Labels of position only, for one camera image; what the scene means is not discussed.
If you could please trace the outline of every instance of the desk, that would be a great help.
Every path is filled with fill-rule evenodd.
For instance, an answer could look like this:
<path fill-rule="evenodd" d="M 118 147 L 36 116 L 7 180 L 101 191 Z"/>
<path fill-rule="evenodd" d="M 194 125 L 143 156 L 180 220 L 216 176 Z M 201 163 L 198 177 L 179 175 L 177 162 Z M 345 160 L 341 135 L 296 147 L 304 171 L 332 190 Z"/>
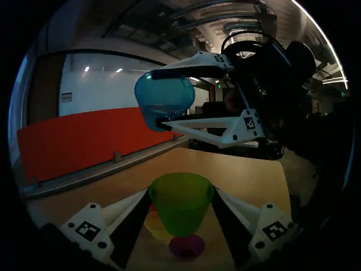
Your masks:
<path fill-rule="evenodd" d="M 32 209 L 40 209 L 49 221 L 62 225 L 89 202 L 96 202 L 102 207 L 108 206 L 148 187 L 157 177 L 173 172 L 202 175 L 221 190 L 254 206 L 261 207 L 266 202 L 273 202 L 286 214 L 291 215 L 286 178 L 279 162 L 184 148 L 173 149 L 118 174 L 69 192 L 29 201 L 28 207 L 30 212 Z M 200 230 L 203 231 L 202 238 L 206 243 L 208 244 L 209 238 L 210 243 L 214 245 L 207 248 L 199 257 L 199 261 L 197 259 L 199 263 L 197 268 L 232 269 L 233 261 L 227 249 L 227 243 L 211 207 Z M 141 268 L 139 265 L 144 265 L 148 270 L 166 270 L 169 266 L 162 262 L 163 259 L 159 259 L 160 254 L 163 255 L 163 253 L 169 253 L 167 246 L 163 244 L 157 247 L 151 234 L 143 227 L 130 257 L 128 268 L 139 270 Z M 150 268 L 152 262 L 156 263 L 154 268 Z M 172 262 L 172 264 L 176 265 L 172 266 L 175 268 L 173 270 L 177 270 L 177 266 L 179 270 L 197 269 L 189 262 L 185 264 Z"/>

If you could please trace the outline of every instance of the green cup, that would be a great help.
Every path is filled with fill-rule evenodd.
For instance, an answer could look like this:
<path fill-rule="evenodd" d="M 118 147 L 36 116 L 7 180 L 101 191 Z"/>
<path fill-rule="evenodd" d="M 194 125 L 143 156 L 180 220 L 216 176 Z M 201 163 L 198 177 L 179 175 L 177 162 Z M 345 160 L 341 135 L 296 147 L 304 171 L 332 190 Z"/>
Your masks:
<path fill-rule="evenodd" d="M 214 187 L 200 175 L 178 172 L 153 181 L 149 195 L 166 231 L 175 236 L 188 236 L 201 225 Z"/>

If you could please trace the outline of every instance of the yellow cup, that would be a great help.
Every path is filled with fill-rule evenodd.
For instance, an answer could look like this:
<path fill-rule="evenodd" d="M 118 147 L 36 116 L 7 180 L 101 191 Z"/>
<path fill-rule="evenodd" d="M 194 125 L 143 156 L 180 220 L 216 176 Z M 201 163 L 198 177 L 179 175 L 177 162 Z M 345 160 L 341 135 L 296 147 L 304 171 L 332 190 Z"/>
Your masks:
<path fill-rule="evenodd" d="M 161 222 L 158 213 L 156 211 L 151 211 L 150 213 L 148 213 L 147 217 L 144 220 L 144 226 L 150 231 L 153 237 L 158 241 L 169 244 L 169 242 L 174 237 L 165 230 L 163 223 Z"/>

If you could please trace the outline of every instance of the ceiling light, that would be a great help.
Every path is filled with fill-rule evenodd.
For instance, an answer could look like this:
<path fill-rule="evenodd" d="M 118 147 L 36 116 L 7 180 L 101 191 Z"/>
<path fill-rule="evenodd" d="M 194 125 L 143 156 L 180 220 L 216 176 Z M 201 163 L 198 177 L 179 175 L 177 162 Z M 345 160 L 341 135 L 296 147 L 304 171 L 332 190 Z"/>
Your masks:
<path fill-rule="evenodd" d="M 189 77 L 189 79 L 192 79 L 192 80 L 194 80 L 194 81 L 200 82 L 200 80 L 199 80 L 199 79 L 194 78 L 194 77 Z"/>
<path fill-rule="evenodd" d="M 249 53 L 248 55 L 246 55 L 243 59 L 247 58 L 249 55 L 252 55 L 252 53 Z"/>
<path fill-rule="evenodd" d="M 325 79 L 325 80 L 322 80 L 322 82 L 324 81 L 330 81 L 330 80 L 335 80 L 335 79 L 343 79 L 343 77 L 334 77 L 334 78 L 330 78 L 330 79 Z"/>
<path fill-rule="evenodd" d="M 302 10 L 306 16 L 314 23 L 315 27 L 317 27 L 317 29 L 319 30 L 319 32 L 322 34 L 322 36 L 324 37 L 325 41 L 327 42 L 328 46 L 330 47 L 330 50 L 331 52 L 333 53 L 333 56 L 338 64 L 338 66 L 340 67 L 340 71 L 341 71 L 341 74 L 342 74 L 342 77 L 343 77 L 343 81 L 345 83 L 345 88 L 348 89 L 348 86 L 347 86 L 347 80 L 346 80 L 346 76 L 345 76 L 345 73 L 343 72 L 343 67 L 341 65 L 341 62 L 340 60 L 338 59 L 337 55 L 336 55 L 336 52 L 335 52 L 335 49 L 333 48 L 331 42 L 329 41 L 329 39 L 326 37 L 325 33 L 322 31 L 321 27 L 316 23 L 316 21 L 311 17 L 311 15 L 308 14 L 308 12 L 299 4 L 297 3 L 295 0 L 292 0 L 292 2 L 298 6 L 298 8 L 300 10 Z"/>
<path fill-rule="evenodd" d="M 143 72 L 149 72 L 149 70 L 134 70 L 134 71 L 143 71 Z"/>
<path fill-rule="evenodd" d="M 323 82 L 322 84 L 330 84 L 330 83 L 337 83 L 337 82 L 348 82 L 347 80 L 336 80 L 336 81 L 329 81 L 329 82 Z"/>

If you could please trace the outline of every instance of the orange wall panel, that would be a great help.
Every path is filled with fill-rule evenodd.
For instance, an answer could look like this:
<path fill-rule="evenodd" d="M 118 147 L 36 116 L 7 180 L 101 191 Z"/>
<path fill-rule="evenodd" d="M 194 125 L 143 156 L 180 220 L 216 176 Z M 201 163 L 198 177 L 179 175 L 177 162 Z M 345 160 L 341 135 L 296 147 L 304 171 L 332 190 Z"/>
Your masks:
<path fill-rule="evenodd" d="M 52 118 L 18 131 L 22 163 L 32 183 L 55 178 L 168 141 L 172 132 L 154 132 L 138 107 Z"/>

